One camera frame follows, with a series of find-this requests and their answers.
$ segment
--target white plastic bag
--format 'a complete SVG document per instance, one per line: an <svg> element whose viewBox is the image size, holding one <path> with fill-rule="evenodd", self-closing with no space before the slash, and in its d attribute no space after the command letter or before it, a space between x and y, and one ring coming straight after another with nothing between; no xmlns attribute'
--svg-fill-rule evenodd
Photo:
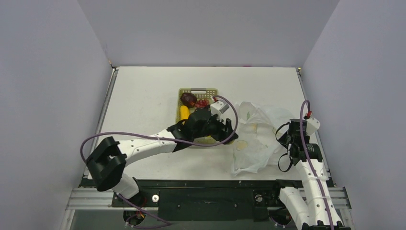
<svg viewBox="0 0 406 230"><path fill-rule="evenodd" d="M259 106L242 102L236 106L239 127L238 139L232 144L233 163L231 174L240 172L258 173L264 168L271 155L282 146L275 139L276 129L294 118L288 110L276 106ZM287 130L284 127L278 137Z"/></svg>

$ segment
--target bolt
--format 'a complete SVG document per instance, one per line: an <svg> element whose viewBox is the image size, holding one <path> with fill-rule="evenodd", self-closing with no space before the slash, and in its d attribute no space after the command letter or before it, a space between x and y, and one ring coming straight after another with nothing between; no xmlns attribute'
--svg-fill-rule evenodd
<svg viewBox="0 0 406 230"><path fill-rule="evenodd" d="M262 201L262 196L259 195L259 194L255 195L255 200L256 200L257 202L261 202L261 201Z"/></svg>
<svg viewBox="0 0 406 230"><path fill-rule="evenodd" d="M159 196L158 195L153 195L152 196L152 202L156 203L159 201Z"/></svg>

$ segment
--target green plastic basket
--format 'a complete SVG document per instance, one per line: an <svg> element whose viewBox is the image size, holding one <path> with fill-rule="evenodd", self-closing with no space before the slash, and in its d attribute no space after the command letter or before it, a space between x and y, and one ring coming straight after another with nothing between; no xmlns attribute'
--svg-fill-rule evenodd
<svg viewBox="0 0 406 230"><path fill-rule="evenodd" d="M209 100L210 104L214 103L214 101L212 100L212 97L214 95L218 95L218 90L217 89L211 89L211 88L206 88L206 89L205 88L180 88L179 93L178 93L178 107L176 109L176 111L177 111L176 112L176 120L175 120L176 123L180 121L180 107L183 105L182 101L180 100L180 97L182 96L182 94L184 92L193 93L196 96L197 100L207 98ZM189 109L189 112L193 113L195 109L196 109L195 107L191 108L191 109ZM194 142L203 143L203 144L213 144L213 143L216 142L216 140L214 140L211 137L204 137L204 138L197 138L197 139L194 140Z"/></svg>

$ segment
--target white table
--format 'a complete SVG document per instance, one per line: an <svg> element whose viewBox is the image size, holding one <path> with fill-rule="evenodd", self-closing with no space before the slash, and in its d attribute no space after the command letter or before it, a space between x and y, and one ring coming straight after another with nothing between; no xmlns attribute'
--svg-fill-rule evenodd
<svg viewBox="0 0 406 230"><path fill-rule="evenodd" d="M305 99L295 68L120 67L101 132L151 135L166 129L175 122L179 88L217 88L234 103L275 105L297 117ZM314 136L311 142L317 143ZM281 154L274 154L271 161ZM137 161L125 172L137 179L156 180L300 180L295 168L283 173L270 165L258 174L232 177L232 157L227 146L187 148Z"/></svg>

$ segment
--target yellow corn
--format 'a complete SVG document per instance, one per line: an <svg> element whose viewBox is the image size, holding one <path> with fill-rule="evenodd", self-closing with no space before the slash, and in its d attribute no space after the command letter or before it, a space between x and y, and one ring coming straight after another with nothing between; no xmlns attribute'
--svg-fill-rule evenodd
<svg viewBox="0 0 406 230"><path fill-rule="evenodd" d="M181 119L181 120L188 119L188 118L189 118L189 115L190 115L189 108L186 107L186 106L184 106L184 105L182 105L182 106L180 107L180 119Z"/></svg>

